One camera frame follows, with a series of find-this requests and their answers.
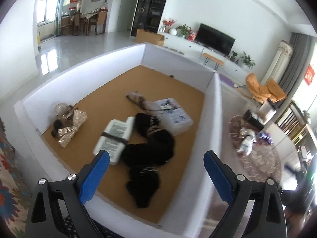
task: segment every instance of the flat television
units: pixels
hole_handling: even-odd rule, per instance
[[[229,55],[235,39],[201,23],[195,41]]]

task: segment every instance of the gray curtain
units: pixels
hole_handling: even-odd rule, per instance
[[[293,56],[279,82],[280,87],[292,98],[303,80],[304,74],[313,56],[315,38],[300,33],[292,33],[290,44],[294,48]],[[287,100],[277,103],[278,107],[287,103]]]

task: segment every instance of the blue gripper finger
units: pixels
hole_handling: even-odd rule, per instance
[[[203,164],[205,169],[212,180],[216,190],[223,201],[229,205],[233,202],[232,185],[225,173],[218,165],[216,160],[212,157],[210,151],[206,152],[203,157]]]
[[[80,187],[79,201],[84,205],[87,201],[91,200],[101,182],[102,177],[110,163],[109,153],[104,151],[102,156],[97,160],[95,165],[91,168],[87,174],[84,182]]]

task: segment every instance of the silver screw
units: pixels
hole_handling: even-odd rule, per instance
[[[68,180],[72,181],[72,180],[75,180],[76,179],[76,175],[75,174],[71,174],[68,176]]]
[[[42,179],[39,180],[39,184],[41,184],[41,185],[42,185],[42,184],[45,184],[45,182],[46,182],[46,180],[45,180],[44,178],[42,178]]]
[[[239,181],[244,181],[245,180],[245,177],[243,175],[237,175],[237,179]]]
[[[267,183],[268,183],[269,185],[273,185],[273,184],[274,184],[274,181],[273,181],[272,179],[268,179],[268,180],[267,180]]]

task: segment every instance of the white cabinet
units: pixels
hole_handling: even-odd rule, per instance
[[[165,36],[165,42],[164,42],[164,46],[165,47],[178,49],[178,46],[179,46],[179,43],[180,43],[180,38],[179,37],[173,36],[173,35],[165,33],[165,32],[160,32],[160,34]]]
[[[230,60],[226,60],[226,63],[224,64],[224,66],[222,67],[222,70],[233,76],[235,79],[237,79],[238,81],[240,81],[241,83],[244,83],[245,78],[247,77],[248,73],[242,69],[240,66],[238,66],[237,64],[231,62]]]
[[[185,56],[199,59],[202,54],[203,47],[188,40],[181,41],[178,50],[183,52]]]
[[[214,56],[215,58],[221,61],[224,61],[224,66],[220,67],[218,70],[220,74],[222,73],[223,75],[226,75],[227,77],[231,76],[232,81],[234,81],[235,83],[240,82],[241,85],[245,82],[245,78],[247,77],[248,73],[244,69],[242,69],[240,66],[231,62],[227,58],[224,58],[218,53],[212,50],[209,50],[196,43],[190,42],[184,38],[173,36],[165,32],[159,32],[159,34],[164,35],[165,37],[165,42],[164,42],[165,47],[174,48],[180,52],[183,52],[185,57],[195,58],[198,60],[205,59],[204,57],[201,56],[203,53],[207,53],[211,56]]]

